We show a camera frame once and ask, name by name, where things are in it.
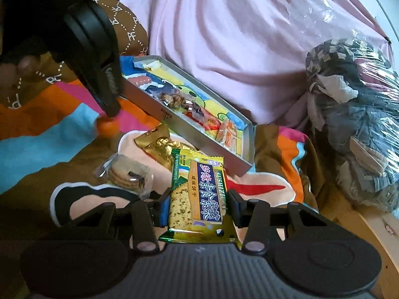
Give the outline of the yellow blue biscuit packet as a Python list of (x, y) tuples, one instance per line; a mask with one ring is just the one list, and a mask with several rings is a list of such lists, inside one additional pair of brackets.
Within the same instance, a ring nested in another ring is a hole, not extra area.
[(196, 150), (173, 149), (165, 243), (222, 244), (241, 242), (226, 209), (224, 159)]

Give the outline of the clear round biscuit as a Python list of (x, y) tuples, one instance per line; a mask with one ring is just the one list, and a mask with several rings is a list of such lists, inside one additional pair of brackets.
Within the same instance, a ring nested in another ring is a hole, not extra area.
[(149, 198), (154, 182), (154, 175), (148, 166), (118, 152), (103, 162), (93, 174), (136, 194), (140, 199)]

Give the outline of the gold foil snack packet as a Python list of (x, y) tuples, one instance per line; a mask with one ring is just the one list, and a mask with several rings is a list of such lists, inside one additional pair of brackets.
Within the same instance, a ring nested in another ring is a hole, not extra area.
[(170, 136), (168, 126), (164, 124), (143, 133), (134, 141), (147, 155), (170, 171), (173, 169), (173, 149), (196, 150), (186, 142), (174, 141)]

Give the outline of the small orange fruit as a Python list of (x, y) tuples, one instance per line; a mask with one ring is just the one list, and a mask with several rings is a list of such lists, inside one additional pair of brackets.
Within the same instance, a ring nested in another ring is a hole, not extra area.
[(99, 115), (95, 120), (95, 130), (100, 138), (116, 138), (120, 133), (119, 120), (115, 117)]

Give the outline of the dark dried meat packet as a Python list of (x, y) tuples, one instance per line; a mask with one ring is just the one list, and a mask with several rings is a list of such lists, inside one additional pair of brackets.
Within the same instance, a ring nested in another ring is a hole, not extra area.
[(195, 102), (186, 99), (183, 103), (183, 108), (185, 110), (185, 115), (191, 117), (197, 121), (205, 120), (205, 115), (201, 107)]

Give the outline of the pink sausage pack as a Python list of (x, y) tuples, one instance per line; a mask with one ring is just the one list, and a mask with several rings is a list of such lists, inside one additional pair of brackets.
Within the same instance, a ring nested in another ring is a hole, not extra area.
[(134, 86), (140, 88), (141, 86), (145, 85), (144, 89), (146, 89), (146, 86), (152, 83), (152, 79), (149, 76), (146, 75), (134, 75), (134, 76), (128, 76), (127, 80)]

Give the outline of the orange white snack packet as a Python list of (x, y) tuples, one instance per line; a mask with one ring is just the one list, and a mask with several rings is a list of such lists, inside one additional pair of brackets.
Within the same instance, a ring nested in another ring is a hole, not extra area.
[(229, 118), (226, 118), (220, 125), (216, 135), (216, 141), (234, 154), (241, 153), (237, 126)]

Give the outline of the grey cardboard box tray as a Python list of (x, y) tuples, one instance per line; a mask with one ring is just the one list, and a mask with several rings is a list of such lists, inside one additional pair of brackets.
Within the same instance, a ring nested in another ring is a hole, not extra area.
[(252, 122), (193, 76), (160, 56), (122, 56), (124, 97), (242, 176), (254, 166)]

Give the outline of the red snack packet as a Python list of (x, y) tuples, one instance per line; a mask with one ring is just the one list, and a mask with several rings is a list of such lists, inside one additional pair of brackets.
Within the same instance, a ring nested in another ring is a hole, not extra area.
[(185, 115), (198, 123), (205, 131), (218, 130), (221, 125), (219, 119), (209, 113), (186, 112)]

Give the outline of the brown candy packet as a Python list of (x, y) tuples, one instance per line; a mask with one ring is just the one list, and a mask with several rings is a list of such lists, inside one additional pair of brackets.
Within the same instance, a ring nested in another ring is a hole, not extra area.
[(184, 96), (182, 96), (182, 94), (162, 93), (160, 95), (160, 101), (171, 109), (187, 109), (187, 100)]

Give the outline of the colourful cartoon blanket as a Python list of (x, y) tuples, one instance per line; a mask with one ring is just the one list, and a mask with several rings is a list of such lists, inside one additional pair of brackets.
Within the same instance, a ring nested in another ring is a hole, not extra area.
[[(95, 169), (115, 152), (144, 163), (163, 193), (172, 173), (135, 144), (156, 120), (122, 102), (121, 133), (113, 140), (95, 135), (98, 107), (78, 82), (44, 86), (26, 104), (17, 96), (1, 106), (1, 257), (15, 260), (31, 242), (54, 228), (51, 194), (60, 184), (102, 184)], [(290, 200), (317, 208), (324, 180), (308, 136), (291, 128), (261, 125), (255, 134), (255, 168), (227, 186), (243, 197), (279, 206)]]

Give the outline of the clear bag of clothes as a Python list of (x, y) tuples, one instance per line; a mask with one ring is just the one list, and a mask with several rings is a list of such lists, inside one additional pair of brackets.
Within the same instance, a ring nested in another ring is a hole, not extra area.
[(359, 38), (331, 39), (306, 55), (308, 116), (335, 152), (348, 198), (398, 214), (398, 74)]

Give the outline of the pink bed sheet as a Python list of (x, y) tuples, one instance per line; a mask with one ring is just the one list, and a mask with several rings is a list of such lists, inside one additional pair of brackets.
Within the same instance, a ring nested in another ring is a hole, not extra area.
[(364, 39), (391, 56), (359, 0), (120, 0), (173, 62), (255, 124), (304, 130), (306, 53), (329, 39)]

